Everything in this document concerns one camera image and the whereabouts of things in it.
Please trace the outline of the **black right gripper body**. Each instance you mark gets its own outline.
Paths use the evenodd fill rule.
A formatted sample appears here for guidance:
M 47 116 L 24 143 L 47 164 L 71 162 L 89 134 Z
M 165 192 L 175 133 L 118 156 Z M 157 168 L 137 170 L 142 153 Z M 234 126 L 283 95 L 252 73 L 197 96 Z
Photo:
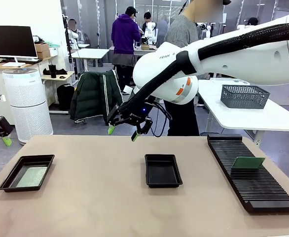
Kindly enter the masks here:
M 145 121 L 149 114 L 149 106 L 135 107 L 131 111 L 121 112 L 118 105 L 115 105 L 107 116 L 107 123 L 110 125 L 129 124 L 137 125 Z

